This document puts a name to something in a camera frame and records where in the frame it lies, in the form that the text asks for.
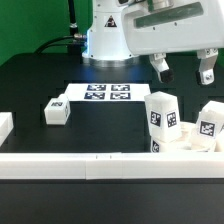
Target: green wall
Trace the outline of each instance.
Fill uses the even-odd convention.
[[[75,7],[84,32],[92,21],[91,0],[75,0]],[[0,65],[15,54],[34,52],[48,40],[69,35],[69,22],[67,0],[0,0]]]

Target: white block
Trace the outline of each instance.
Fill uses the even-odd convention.
[[[224,127],[224,104],[210,101],[206,104],[192,131],[191,143],[207,147],[213,142]]]
[[[216,138],[215,152],[224,152],[224,130],[221,131]]]
[[[182,136],[172,142],[163,142],[156,138],[151,138],[151,153],[161,152],[189,152],[191,143],[189,142],[191,131],[195,124],[189,122],[180,122]]]
[[[177,97],[163,92],[145,96],[150,135],[163,142],[181,137]]]
[[[0,113],[0,146],[13,129],[12,113]]]
[[[44,109],[47,124],[64,125],[71,113],[69,100],[65,94],[50,100]]]

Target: white robot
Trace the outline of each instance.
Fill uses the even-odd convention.
[[[224,0],[93,0],[84,63],[123,66],[149,55],[161,82],[173,79],[166,53],[197,51],[203,85],[214,81],[224,47]]]

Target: cable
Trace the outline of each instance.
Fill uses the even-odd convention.
[[[76,23],[74,0],[68,0],[69,17],[70,17],[70,34],[78,33],[78,26]]]
[[[53,44],[58,41],[69,40],[69,39],[74,39],[74,36],[64,36],[64,37],[55,38],[53,40],[50,40],[50,41],[42,44],[34,53],[36,53],[36,54],[41,53],[45,48],[47,48],[48,45]]]
[[[69,46],[75,46],[75,47],[83,47],[85,44],[84,42],[79,42],[79,43],[67,43],[67,44],[50,44],[45,46],[44,48],[42,48],[40,51],[36,52],[37,54],[42,53],[44,50],[46,50],[49,47],[61,47],[61,46],[65,46],[65,47],[69,47]]]

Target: black tabletop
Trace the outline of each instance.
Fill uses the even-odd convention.
[[[196,84],[199,61],[170,55],[175,81],[161,84],[147,58],[123,68],[84,66],[66,54],[21,54],[0,67],[0,111],[15,128],[3,153],[147,152],[143,102],[72,102],[65,126],[47,126],[44,108],[69,83],[148,83],[178,96],[183,121],[197,119],[209,100],[224,102],[224,69],[213,85]],[[222,179],[1,180],[0,223],[223,223]]]
[[[178,97],[182,121],[197,119],[209,100],[223,101],[224,69],[216,82],[196,83],[199,65],[192,56],[171,55],[175,81],[161,84],[147,58],[137,65],[99,68],[66,54],[21,54],[0,67],[0,111],[13,112],[14,130],[1,152],[148,152],[150,138],[144,102],[71,102],[65,126],[47,126],[44,108],[69,83],[147,83],[151,92]]]

